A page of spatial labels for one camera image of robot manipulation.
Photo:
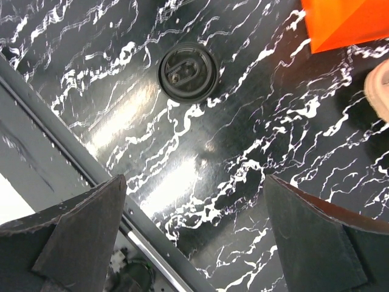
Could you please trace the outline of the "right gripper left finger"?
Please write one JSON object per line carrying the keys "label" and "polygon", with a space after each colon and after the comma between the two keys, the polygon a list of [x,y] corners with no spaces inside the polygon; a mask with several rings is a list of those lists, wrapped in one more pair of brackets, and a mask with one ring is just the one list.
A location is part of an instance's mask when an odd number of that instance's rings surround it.
{"label": "right gripper left finger", "polygon": [[123,175],[1,225],[1,291],[102,291],[126,197]]}

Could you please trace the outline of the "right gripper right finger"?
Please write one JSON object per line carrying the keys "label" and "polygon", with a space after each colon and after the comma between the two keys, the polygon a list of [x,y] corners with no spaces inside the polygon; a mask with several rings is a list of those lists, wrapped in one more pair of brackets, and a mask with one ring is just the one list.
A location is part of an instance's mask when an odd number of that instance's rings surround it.
{"label": "right gripper right finger", "polygon": [[264,199],[289,291],[388,291],[388,223],[268,175]]}

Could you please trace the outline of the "black lid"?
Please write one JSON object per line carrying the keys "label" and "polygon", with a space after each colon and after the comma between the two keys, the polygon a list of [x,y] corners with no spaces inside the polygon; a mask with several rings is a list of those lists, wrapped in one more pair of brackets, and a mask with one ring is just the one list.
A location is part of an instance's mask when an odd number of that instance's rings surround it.
{"label": "black lid", "polygon": [[201,103],[219,83],[219,66],[213,54],[198,43],[180,43],[168,50],[157,67],[157,81],[171,100]]}

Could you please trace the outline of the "orange paper bag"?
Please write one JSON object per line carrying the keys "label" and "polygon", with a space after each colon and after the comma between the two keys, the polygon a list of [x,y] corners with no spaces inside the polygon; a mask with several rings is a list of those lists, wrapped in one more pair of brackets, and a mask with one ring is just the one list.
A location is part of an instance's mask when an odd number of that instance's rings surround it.
{"label": "orange paper bag", "polygon": [[313,54],[388,37],[388,1],[302,0]]}

